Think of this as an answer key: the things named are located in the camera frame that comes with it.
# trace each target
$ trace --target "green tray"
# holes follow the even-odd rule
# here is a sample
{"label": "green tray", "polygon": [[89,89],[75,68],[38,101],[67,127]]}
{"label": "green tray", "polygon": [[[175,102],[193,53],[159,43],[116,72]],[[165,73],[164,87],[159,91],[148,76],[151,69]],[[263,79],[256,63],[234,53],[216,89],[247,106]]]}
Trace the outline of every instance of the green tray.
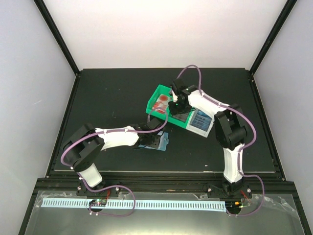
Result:
{"label": "green tray", "polygon": [[[156,101],[157,101],[157,99],[159,98],[160,95],[163,94],[163,95],[166,95],[169,98],[173,98],[170,95],[170,90],[171,90],[171,88],[169,88],[169,87],[165,87],[163,85],[158,85],[156,91],[153,93],[153,95],[151,96],[151,98],[148,101],[147,108],[146,108],[146,113],[147,114],[150,113],[150,111],[152,110],[152,107],[154,106],[154,104],[156,103]],[[177,120],[176,118],[174,118],[171,115],[169,108],[166,109],[166,112],[168,113],[168,122],[186,129],[186,126],[187,126],[188,120],[190,118],[191,112],[189,113],[186,122],[183,122],[181,120]],[[155,116],[155,117],[157,117],[159,119],[166,120],[166,114],[161,114],[161,113],[159,113],[157,111],[153,111],[151,113],[151,115]]]}

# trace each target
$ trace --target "clear plastic sheet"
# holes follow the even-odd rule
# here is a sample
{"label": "clear plastic sheet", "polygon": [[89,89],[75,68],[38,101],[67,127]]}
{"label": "clear plastic sheet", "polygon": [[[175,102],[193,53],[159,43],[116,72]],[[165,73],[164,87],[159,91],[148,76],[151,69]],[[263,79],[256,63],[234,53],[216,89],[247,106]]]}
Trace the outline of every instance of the clear plastic sheet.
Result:
{"label": "clear plastic sheet", "polygon": [[27,225],[27,229],[25,234],[26,235],[30,235],[34,233],[35,230],[35,226],[36,226],[36,222],[39,216],[39,212],[42,209],[41,208],[41,204],[43,203],[43,199],[44,198],[85,198],[85,197],[81,197],[81,196],[76,196],[76,192],[72,192],[72,191],[39,191],[31,216],[29,218],[29,222]]}
{"label": "clear plastic sheet", "polygon": [[[263,196],[261,194],[253,194],[251,199],[252,204],[259,205],[262,201],[262,197]],[[283,196],[278,195],[265,196],[262,207],[287,213],[292,217],[300,220],[297,210],[294,209],[289,203],[287,203]]]}
{"label": "clear plastic sheet", "polygon": [[[209,199],[206,194],[191,193],[135,193],[135,196],[137,199],[147,200],[219,200]],[[45,197],[85,198],[76,196],[75,192],[39,192],[26,235],[304,234],[290,194],[267,194],[262,208],[248,217],[229,217],[226,213],[213,211],[136,210],[128,217],[113,218],[89,215],[85,209],[42,208]],[[119,193],[119,198],[131,199],[131,195]],[[241,213],[253,211],[261,200],[261,195],[254,194],[250,206],[243,208]]]}

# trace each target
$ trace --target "black table surface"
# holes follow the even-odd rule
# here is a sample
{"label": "black table surface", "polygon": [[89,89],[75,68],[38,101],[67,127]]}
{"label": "black table surface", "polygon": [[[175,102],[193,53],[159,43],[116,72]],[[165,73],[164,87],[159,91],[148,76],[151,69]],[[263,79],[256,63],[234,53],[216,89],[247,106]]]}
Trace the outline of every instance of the black table surface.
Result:
{"label": "black table surface", "polygon": [[[120,128],[147,120],[147,102],[159,84],[170,86],[181,69],[85,69],[75,94],[62,142],[78,128],[91,123],[98,128]],[[245,69],[201,69],[202,89],[223,103],[237,103],[257,130],[256,143],[244,150],[244,172],[275,172],[268,143]],[[198,84],[198,72],[188,69],[185,84]],[[168,123],[166,151],[134,150],[120,146],[100,152],[99,171],[116,172],[223,172],[224,154],[214,128],[207,138]],[[54,170],[69,170],[60,162]]]}

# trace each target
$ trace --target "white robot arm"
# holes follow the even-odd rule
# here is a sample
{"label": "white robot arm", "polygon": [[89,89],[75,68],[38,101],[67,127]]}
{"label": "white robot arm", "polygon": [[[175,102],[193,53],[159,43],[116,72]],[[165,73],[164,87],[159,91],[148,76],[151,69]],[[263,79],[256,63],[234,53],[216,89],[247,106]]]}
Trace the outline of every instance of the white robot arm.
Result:
{"label": "white robot arm", "polygon": [[78,129],[64,144],[61,162],[71,166],[93,188],[102,182],[102,176],[94,164],[100,151],[123,145],[159,149],[161,144],[167,143],[164,140],[165,135],[160,135],[163,132],[154,132],[153,130],[162,128],[161,125],[156,118],[146,124],[136,124],[117,129],[100,129],[86,124]]}
{"label": "white robot arm", "polygon": [[[192,108],[197,108],[214,120],[216,137],[224,150],[224,177],[230,184],[235,184],[242,179],[242,154],[240,150],[244,146],[247,136],[246,126],[243,120],[236,114],[220,106],[220,102],[203,91],[200,92],[196,86],[187,87],[182,80],[176,79],[172,84],[173,101],[169,103],[172,115],[187,113]],[[238,105],[231,106],[241,111]]]}

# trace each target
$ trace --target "white cable tray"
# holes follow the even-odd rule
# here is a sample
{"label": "white cable tray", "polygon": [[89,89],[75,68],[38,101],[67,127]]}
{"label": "white cable tray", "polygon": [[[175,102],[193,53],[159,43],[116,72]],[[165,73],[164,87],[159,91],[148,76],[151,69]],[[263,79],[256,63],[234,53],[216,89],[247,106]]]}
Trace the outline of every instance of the white cable tray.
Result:
{"label": "white cable tray", "polygon": [[[41,207],[88,208],[92,199],[44,198]],[[133,200],[108,199],[106,206],[92,206],[96,209],[131,209]],[[136,200],[136,210],[177,210],[177,211],[215,211],[226,212],[225,202],[218,201],[174,201],[174,200]]]}

